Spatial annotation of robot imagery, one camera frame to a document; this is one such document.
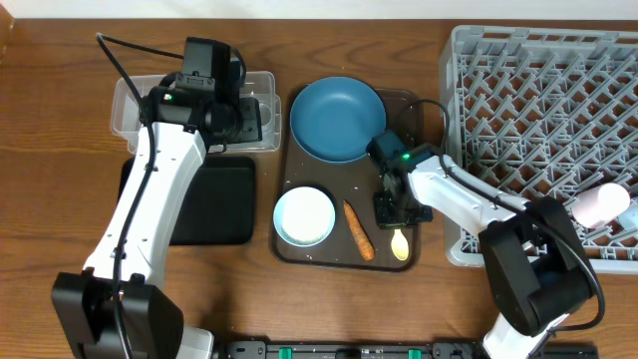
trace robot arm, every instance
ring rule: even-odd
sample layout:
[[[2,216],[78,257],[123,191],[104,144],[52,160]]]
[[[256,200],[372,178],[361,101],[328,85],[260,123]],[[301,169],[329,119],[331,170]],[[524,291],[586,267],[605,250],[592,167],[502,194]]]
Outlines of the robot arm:
[[[470,182],[486,193],[500,196],[503,201],[525,210],[527,199],[505,194],[456,166],[452,158],[445,156],[446,165],[455,169],[457,176]],[[429,205],[453,220],[469,234],[479,233],[494,221],[507,220],[514,216],[509,210],[496,207],[482,196],[468,190],[454,179],[446,176],[438,157],[431,157],[416,165],[408,174],[410,190],[414,198],[423,205]]]
[[[122,260],[122,278],[143,275],[146,284],[163,288],[164,267],[170,235],[177,221],[188,185],[206,155],[199,132],[191,134],[183,126],[153,123],[159,151],[156,168],[138,206],[129,229]],[[93,268],[93,275],[111,279],[114,248],[122,232],[125,217],[131,209],[149,158],[149,134],[142,129],[139,150],[120,201],[96,250],[83,269]]]
[[[101,45],[118,67],[106,45]],[[149,128],[142,128],[131,174],[107,231],[82,273],[59,273],[52,291],[74,357],[121,358],[126,344],[135,358],[210,358],[212,334],[184,327],[181,311],[160,289],[181,203],[208,148],[262,140],[258,101],[239,97],[245,65],[231,61],[230,54],[226,44],[188,38],[181,73],[166,76],[143,98],[136,94],[146,123],[152,126],[155,147],[150,146]],[[120,238],[152,152],[156,155],[153,172],[126,237]],[[124,241],[122,281],[116,298],[124,324],[114,320],[112,295],[117,285],[113,280],[115,248],[120,240]]]
[[[520,210],[525,210],[527,199],[505,194],[486,184],[456,166],[448,156],[445,156],[445,161],[448,167],[454,169],[456,175],[464,181],[490,195],[498,195],[501,200]],[[416,168],[408,174],[408,180],[410,190],[416,200],[423,205],[437,209],[474,237],[479,237],[479,234],[487,229],[490,223],[506,221],[515,216],[511,211],[496,207],[487,199],[447,177],[443,173],[438,157],[431,157],[417,164]],[[531,248],[531,243],[524,243],[522,249],[528,248]],[[483,339],[483,348],[491,359],[527,358],[529,353],[543,342],[547,330],[560,324],[567,316],[568,314],[558,316],[548,323],[539,334],[528,336],[519,333],[503,314],[500,314],[493,329]]]
[[[368,154],[381,171],[384,202],[431,206],[478,238],[485,271],[494,302],[500,311],[493,330],[483,340],[492,359],[523,359],[542,345],[549,331],[594,295],[589,277],[580,261],[593,274],[584,249],[564,206],[551,197],[534,202],[509,195],[473,177],[448,156],[441,159],[438,149],[423,145],[408,150],[392,131],[376,137]],[[498,197],[518,213],[468,189],[444,173],[441,160],[454,178]],[[380,226],[409,225],[422,220],[412,213],[425,212],[408,205],[376,207],[392,220]],[[530,219],[559,233],[573,252],[557,245],[532,225]],[[525,253],[533,246],[547,245],[548,254],[530,263]]]

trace brown tray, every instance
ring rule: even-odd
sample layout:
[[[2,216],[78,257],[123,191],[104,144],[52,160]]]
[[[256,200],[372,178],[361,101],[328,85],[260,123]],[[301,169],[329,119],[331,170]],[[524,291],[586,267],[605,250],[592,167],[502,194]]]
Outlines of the brown tray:
[[[303,90],[293,93],[288,104]],[[420,107],[406,111],[401,120],[395,123],[397,113],[407,104],[418,98],[411,92],[402,90],[376,90],[383,100],[387,114],[387,128],[394,130],[407,145],[420,142],[422,133],[422,111]],[[336,221],[332,232],[322,242],[310,247],[297,247],[284,241],[274,229],[271,234],[271,248],[279,259],[296,264],[310,264],[353,269],[382,270],[400,272],[411,268],[419,259],[421,242],[419,229],[403,228],[408,239],[410,256],[407,260],[397,259],[390,247],[393,230],[382,230],[377,226],[373,207],[373,195],[383,186],[379,170],[365,157],[344,165],[332,165],[321,162],[308,155],[289,134],[285,127],[284,158],[279,196],[299,186],[313,186],[323,190],[335,204]],[[375,257],[366,261],[352,238],[343,209],[343,201],[352,204],[363,228],[375,248]]]

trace white bowl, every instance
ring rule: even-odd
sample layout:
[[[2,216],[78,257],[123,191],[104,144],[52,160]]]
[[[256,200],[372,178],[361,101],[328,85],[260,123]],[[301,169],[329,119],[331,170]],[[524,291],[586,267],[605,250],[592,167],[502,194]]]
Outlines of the white bowl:
[[[323,191],[309,186],[297,187],[279,199],[272,220],[283,240],[307,247],[330,234],[335,225],[335,206]]]

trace wire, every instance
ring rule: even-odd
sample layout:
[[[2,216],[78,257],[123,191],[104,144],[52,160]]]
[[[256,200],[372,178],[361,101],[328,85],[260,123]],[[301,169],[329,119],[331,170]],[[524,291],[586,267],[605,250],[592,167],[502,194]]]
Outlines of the wire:
[[[126,41],[122,41],[122,40],[118,40],[118,39],[112,38],[111,36],[107,36],[107,35],[104,35],[102,33],[98,33],[97,36],[99,38],[103,39],[103,40],[112,42],[114,44],[126,46],[128,48],[132,48],[132,49],[136,49],[136,50],[140,50],[140,51],[145,51],[145,52],[156,54],[156,55],[168,56],[168,57],[172,57],[172,58],[176,58],[176,59],[183,59],[183,55],[180,55],[180,54],[174,54],[174,53],[170,53],[170,52],[167,52],[167,51],[156,50],[156,49],[148,48],[146,46],[140,46],[140,45],[132,44],[132,43],[129,43],[129,42],[126,42]]]
[[[556,231],[555,229],[553,229],[552,227],[542,223],[540,220],[532,217],[531,215],[525,213],[524,211],[514,207],[513,205],[510,205],[506,202],[503,202],[502,200],[500,200],[500,198],[498,196],[492,196],[489,195],[485,192],[483,192],[482,190],[480,190],[479,188],[476,188],[475,186],[471,185],[470,183],[467,183],[466,181],[464,181],[463,179],[459,178],[445,163],[444,161],[444,154],[446,151],[446,145],[448,143],[448,137],[449,137],[449,131],[450,131],[450,113],[448,112],[448,109],[446,108],[445,105],[443,105],[442,103],[435,101],[435,100],[430,100],[430,99],[420,99],[417,100],[415,102],[413,102],[412,104],[408,104],[407,106],[405,106],[397,115],[397,118],[399,118],[405,111],[407,111],[409,108],[415,106],[415,105],[419,105],[419,104],[433,104],[438,106],[441,111],[444,114],[444,122],[445,122],[445,128],[444,128],[444,134],[443,134],[443,138],[441,140],[441,150],[439,151],[439,163],[441,164],[441,168],[443,169],[444,173],[446,174],[446,176],[450,176],[450,178],[452,178],[453,180],[457,181],[460,185],[466,187],[467,189],[473,191],[474,193],[482,196],[483,198],[491,201],[494,203],[494,205],[499,205],[513,213],[515,213],[516,215],[519,215],[521,217],[525,217],[529,220],[529,222],[531,222],[531,224],[535,225],[539,231],[543,232],[544,234],[554,238],[554,240],[561,245],[563,248],[565,248],[573,257],[574,259],[576,259],[576,261],[578,262],[578,266],[580,267],[580,269],[582,269],[588,280],[590,285],[593,287],[593,290],[596,294],[596,297],[598,299],[598,313],[596,314],[596,317],[594,317],[594,319],[592,319],[591,321],[589,321],[588,323],[584,323],[584,324],[577,324],[577,325],[571,325],[571,326],[558,326],[558,327],[554,327],[548,330],[548,334],[549,335],[553,335],[558,331],[574,331],[574,330],[585,330],[585,329],[590,329],[595,327],[596,325],[598,325],[601,321],[602,318],[605,315],[605,296],[602,292],[602,287],[600,286],[600,282],[598,281],[598,278],[596,277],[596,275],[593,272],[593,269],[591,268],[590,265],[587,265],[585,263],[585,261],[580,257],[580,255],[578,255],[578,253],[576,252],[576,250],[571,246],[571,244],[569,244],[560,233],[558,233],[558,231]]]
[[[177,76],[180,74],[180,72],[173,72],[170,73],[166,76],[164,76],[161,81],[159,81],[159,85],[158,86],[163,86],[163,87],[170,87],[170,85],[172,85],[173,82],[175,82],[175,80],[177,79]]]
[[[239,50],[233,48],[232,54],[239,60],[239,64],[241,65],[241,86],[246,83],[246,63],[243,61],[243,57],[239,53]]]
[[[129,336],[127,335],[127,328],[124,324],[124,317],[122,315],[122,301],[120,299],[120,287],[121,287],[121,275],[122,275],[121,268],[122,268],[122,259],[124,256],[124,244],[127,241],[126,238],[127,238],[127,235],[129,234],[131,223],[133,222],[133,218],[135,217],[138,206],[140,205],[140,201],[142,200],[142,195],[144,194],[145,188],[147,187],[147,184],[149,183],[149,179],[151,178],[151,173],[155,170],[156,137],[153,132],[152,119],[147,113],[146,107],[143,106],[143,100],[142,100],[142,96],[140,95],[140,92],[138,92],[138,89],[133,84],[133,81],[131,80],[127,72],[124,70],[122,65],[120,65],[118,60],[113,56],[113,54],[111,53],[111,50],[109,50],[109,48],[107,47],[105,40],[115,44],[127,46],[137,50],[147,51],[157,55],[164,55],[164,56],[169,56],[169,57],[178,58],[178,59],[181,59],[182,56],[160,51],[160,50],[147,48],[144,46],[130,44],[130,43],[103,35],[102,33],[98,33],[96,35],[96,39],[98,40],[98,44],[100,44],[100,47],[102,48],[104,53],[107,55],[107,57],[109,58],[113,66],[120,73],[120,76],[122,76],[124,81],[129,86],[129,89],[133,93],[133,96],[136,98],[136,101],[138,102],[138,105],[140,106],[140,109],[141,109],[143,124],[147,127],[147,131],[149,132],[149,148],[150,148],[149,162],[147,163],[146,171],[144,173],[142,181],[140,182],[140,187],[138,188],[138,192],[136,193],[136,196],[133,199],[131,208],[129,209],[129,213],[127,214],[124,224],[122,225],[122,232],[120,233],[120,238],[118,239],[118,245],[116,246],[116,249],[115,249],[115,258],[113,263],[113,293],[112,295],[113,295],[113,301],[114,301],[115,323],[118,329],[118,335],[120,336],[120,342],[122,344],[122,348],[124,349],[125,357],[127,359],[133,359],[133,350],[131,349],[131,342],[129,341]]]

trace black tray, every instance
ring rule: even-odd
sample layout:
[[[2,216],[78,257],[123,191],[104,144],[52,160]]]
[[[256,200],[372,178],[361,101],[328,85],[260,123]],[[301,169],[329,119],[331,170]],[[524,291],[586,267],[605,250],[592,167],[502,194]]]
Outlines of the black tray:
[[[120,194],[133,159],[122,166]],[[255,163],[251,158],[208,155],[183,199],[170,245],[243,244],[255,217]]]
[[[296,91],[289,104],[302,90]],[[397,113],[407,104],[418,98],[410,92],[400,90],[376,90],[386,108],[388,128],[394,130],[407,145],[420,142],[422,133],[422,111],[420,107],[405,112],[396,122]],[[271,234],[271,249],[279,259],[297,264],[311,264],[354,269],[400,272],[411,268],[419,259],[421,241],[417,227],[402,229],[408,239],[410,256],[401,261],[395,257],[390,247],[393,230],[382,230],[377,226],[373,208],[373,195],[383,189],[379,170],[365,157],[345,165],[331,165],[306,154],[292,136],[284,136],[283,146],[285,162],[282,165],[282,179],[279,197],[288,190],[309,185],[324,190],[333,200],[336,209],[336,221],[332,232],[322,242],[310,247],[297,247],[288,244],[275,231]],[[352,204],[372,245],[375,257],[366,261],[352,238],[343,210],[343,200]]]

